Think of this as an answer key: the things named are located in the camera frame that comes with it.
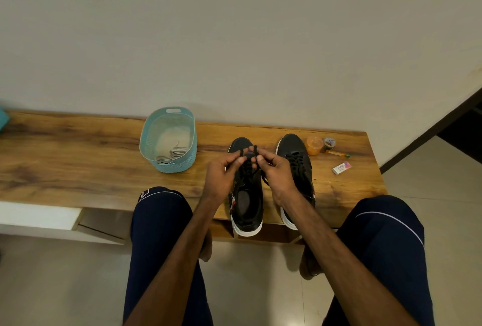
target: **eraser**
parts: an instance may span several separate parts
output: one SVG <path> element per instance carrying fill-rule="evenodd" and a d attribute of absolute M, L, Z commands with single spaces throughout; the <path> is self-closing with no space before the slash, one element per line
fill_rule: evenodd
<path fill-rule="evenodd" d="M 340 175 L 343 171 L 347 171 L 350 167 L 351 165 L 348 162 L 344 162 L 341 165 L 334 167 L 332 170 L 335 175 Z"/>

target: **wood grain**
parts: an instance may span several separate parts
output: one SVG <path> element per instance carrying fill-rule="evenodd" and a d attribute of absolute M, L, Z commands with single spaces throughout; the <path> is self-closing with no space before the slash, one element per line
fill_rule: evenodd
<path fill-rule="evenodd" d="M 333 137 L 336 149 L 352 154 L 350 170 L 335 176 L 338 156 L 311 157 L 316 208 L 329 225 L 339 227 L 356 203 L 386 194 L 382 176 L 364 132 L 323 131 L 244 124 L 196 122 L 198 152 L 194 165 L 178 174 L 163 174 L 139 152 L 143 118 L 119 118 L 33 111 L 9 111 L 0 132 L 0 200 L 65 207 L 132 211 L 147 188 L 177 190 L 195 207 L 202 194 L 207 163 L 227 151 L 237 137 L 247 137 L 274 151 L 283 135 Z M 263 184 L 263 222 L 282 223 L 279 207 Z M 216 219 L 228 220 L 227 203 Z"/>

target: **orange container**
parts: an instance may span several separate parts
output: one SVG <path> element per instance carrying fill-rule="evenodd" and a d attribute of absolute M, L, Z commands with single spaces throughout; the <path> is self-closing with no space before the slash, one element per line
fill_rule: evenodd
<path fill-rule="evenodd" d="M 306 150 L 308 155 L 315 156 L 319 154 L 323 147 L 323 139 L 317 136 L 309 136 L 306 139 Z"/>

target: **yellow pencil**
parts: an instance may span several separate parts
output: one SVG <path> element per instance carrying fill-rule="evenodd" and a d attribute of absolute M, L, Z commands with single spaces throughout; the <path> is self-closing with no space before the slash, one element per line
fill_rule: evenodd
<path fill-rule="evenodd" d="M 332 155 L 337 155 L 337 156 L 342 156 L 342 157 L 346 157 L 346 158 L 350 158 L 351 155 L 348 154 L 348 153 L 341 153 L 341 152 L 337 152 L 337 151 L 333 151 L 333 150 L 327 150 L 325 151 L 326 153 L 331 153 Z"/>

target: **teal object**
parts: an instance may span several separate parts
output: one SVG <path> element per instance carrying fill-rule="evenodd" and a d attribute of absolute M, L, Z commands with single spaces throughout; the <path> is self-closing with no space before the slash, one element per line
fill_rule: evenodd
<path fill-rule="evenodd" d="M 0 130 L 3 128 L 4 125 L 7 124 L 9 120 L 9 116 L 5 113 L 2 109 L 0 109 Z"/>
<path fill-rule="evenodd" d="M 174 159 L 159 158 L 160 154 L 167 156 L 169 151 L 177 146 L 176 133 L 182 134 L 185 140 L 189 133 L 187 152 Z M 166 107 L 154 111 L 148 116 L 142 128 L 139 150 L 144 158 L 163 173 L 178 173 L 189 169 L 194 164 L 198 150 L 194 115 L 183 107 Z"/>

